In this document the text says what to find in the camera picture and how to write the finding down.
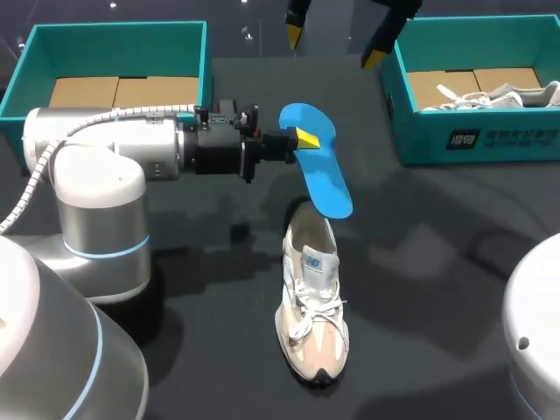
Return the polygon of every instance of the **shoe tongue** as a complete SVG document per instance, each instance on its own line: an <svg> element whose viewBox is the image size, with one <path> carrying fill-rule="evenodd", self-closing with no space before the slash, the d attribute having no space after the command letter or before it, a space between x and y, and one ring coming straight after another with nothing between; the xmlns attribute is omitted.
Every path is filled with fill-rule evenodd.
<svg viewBox="0 0 560 420"><path fill-rule="evenodd" d="M304 284L315 298L320 298L321 291L330 291L333 288L339 262L336 254L324 254L307 245L304 246L302 253Z"/></svg>

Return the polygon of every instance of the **cable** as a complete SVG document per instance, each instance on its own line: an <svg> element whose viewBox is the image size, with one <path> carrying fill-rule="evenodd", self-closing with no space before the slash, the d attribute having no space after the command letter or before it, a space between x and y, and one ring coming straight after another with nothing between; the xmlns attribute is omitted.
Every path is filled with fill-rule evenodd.
<svg viewBox="0 0 560 420"><path fill-rule="evenodd" d="M24 189L24 193L17 202L16 206L10 212L8 217L0 223L0 235L4 235L9 228L19 219L24 210L27 208L37 184L43 175L45 167L48 165L49 160L53 153L58 150L62 145L64 145L69 137L76 134L78 131L84 130L87 127L100 123L109 123L111 121L117 121L119 119L129 119L138 117L164 117L164 116L176 116L179 113L183 114L199 114L201 111L205 111L198 105L165 105L157 107L137 107L137 108L124 108L124 109L113 109L109 112L105 112L99 115L93 115L88 118L83 119L74 125L66 134L66 137L62 140L53 140L46 146L46 149L41 154L38 159L27 186Z"/></svg>

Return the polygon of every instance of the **shoe logo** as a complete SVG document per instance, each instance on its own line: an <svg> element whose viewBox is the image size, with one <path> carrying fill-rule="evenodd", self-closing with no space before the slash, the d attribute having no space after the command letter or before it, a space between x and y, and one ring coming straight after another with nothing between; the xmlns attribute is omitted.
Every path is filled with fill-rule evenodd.
<svg viewBox="0 0 560 420"><path fill-rule="evenodd" d="M321 270L321 260L312 256L305 258L305 265L310 269Z"/></svg>

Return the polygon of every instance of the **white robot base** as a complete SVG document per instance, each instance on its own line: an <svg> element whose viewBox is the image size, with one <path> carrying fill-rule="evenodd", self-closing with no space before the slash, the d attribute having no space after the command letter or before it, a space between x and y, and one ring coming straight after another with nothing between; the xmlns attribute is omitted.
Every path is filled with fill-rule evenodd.
<svg viewBox="0 0 560 420"><path fill-rule="evenodd" d="M148 371L132 338L4 237L0 272L0 418L142 419Z"/></svg>
<svg viewBox="0 0 560 420"><path fill-rule="evenodd" d="M502 319L521 413L528 420L560 419L560 234L517 265Z"/></svg>

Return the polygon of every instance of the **black table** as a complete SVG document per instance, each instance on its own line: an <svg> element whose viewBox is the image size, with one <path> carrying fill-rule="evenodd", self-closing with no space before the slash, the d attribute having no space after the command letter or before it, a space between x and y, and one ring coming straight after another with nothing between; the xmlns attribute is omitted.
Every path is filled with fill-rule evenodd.
<svg viewBox="0 0 560 420"><path fill-rule="evenodd" d="M359 56L216 59L215 93L260 105L262 127L307 102L338 131L354 213L332 222L351 350L334 386L289 372L274 313L284 212L305 194L296 165L149 187L153 246L167 282L164 329L143 349L148 420L516 419L501 331L508 276L560 230L555 164L406 169L392 150L378 76ZM0 150L7 214L25 180ZM59 229L38 189L17 234Z"/></svg>

